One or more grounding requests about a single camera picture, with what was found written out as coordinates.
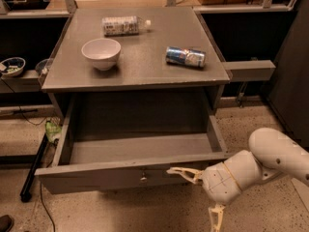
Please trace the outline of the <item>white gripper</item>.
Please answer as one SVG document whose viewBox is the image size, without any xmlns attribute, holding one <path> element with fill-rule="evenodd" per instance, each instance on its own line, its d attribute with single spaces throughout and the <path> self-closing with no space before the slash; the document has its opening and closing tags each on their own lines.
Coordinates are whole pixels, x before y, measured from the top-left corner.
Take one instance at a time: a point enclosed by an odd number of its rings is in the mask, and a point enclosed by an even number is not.
<svg viewBox="0 0 309 232">
<path fill-rule="evenodd" d="M 203 188 L 207 195 L 217 203 L 209 207 L 211 232 L 220 232 L 225 205 L 241 195 L 241 189 L 226 164 L 220 162 L 210 166 L 204 170 L 203 174 L 201 170 L 186 167 L 171 167 L 167 173 L 180 175 L 194 185 L 203 181 Z"/>
</svg>

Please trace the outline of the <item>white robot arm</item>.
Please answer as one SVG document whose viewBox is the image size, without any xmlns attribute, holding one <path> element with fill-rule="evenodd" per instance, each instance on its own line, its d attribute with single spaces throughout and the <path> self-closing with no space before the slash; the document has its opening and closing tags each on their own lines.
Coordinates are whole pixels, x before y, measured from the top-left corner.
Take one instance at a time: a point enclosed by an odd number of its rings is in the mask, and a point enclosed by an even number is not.
<svg viewBox="0 0 309 232">
<path fill-rule="evenodd" d="M 200 185 L 215 202 L 209 208 L 211 232 L 220 232 L 224 209 L 245 190 L 285 174 L 309 186 L 309 153 L 279 130 L 260 128 L 248 140 L 249 148 L 204 170 L 171 167 L 188 182 Z"/>
</svg>

